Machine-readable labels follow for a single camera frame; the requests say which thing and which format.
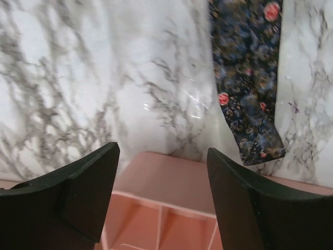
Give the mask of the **dark floral necktie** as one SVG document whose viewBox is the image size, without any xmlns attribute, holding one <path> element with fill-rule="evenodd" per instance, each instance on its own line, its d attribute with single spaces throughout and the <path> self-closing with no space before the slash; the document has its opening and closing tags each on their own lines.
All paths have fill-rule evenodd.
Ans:
<svg viewBox="0 0 333 250">
<path fill-rule="evenodd" d="M 210 1 L 219 104 L 245 166 L 284 157 L 275 127 L 282 1 Z"/>
</svg>

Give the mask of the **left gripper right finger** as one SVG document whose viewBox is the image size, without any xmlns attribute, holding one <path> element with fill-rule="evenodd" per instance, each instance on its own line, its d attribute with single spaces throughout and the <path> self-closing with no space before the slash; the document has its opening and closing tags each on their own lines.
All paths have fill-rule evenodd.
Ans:
<svg viewBox="0 0 333 250">
<path fill-rule="evenodd" d="M 224 249 L 332 249 L 332 196 L 277 183 L 215 148 L 207 169 Z"/>
</svg>

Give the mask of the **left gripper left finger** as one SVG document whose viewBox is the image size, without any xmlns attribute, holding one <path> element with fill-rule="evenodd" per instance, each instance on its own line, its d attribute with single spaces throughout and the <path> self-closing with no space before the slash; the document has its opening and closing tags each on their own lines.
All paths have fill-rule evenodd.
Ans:
<svg viewBox="0 0 333 250">
<path fill-rule="evenodd" d="M 119 156 L 118 144 L 110 142 L 48 174 L 1 189 L 1 249 L 93 249 Z"/>
</svg>

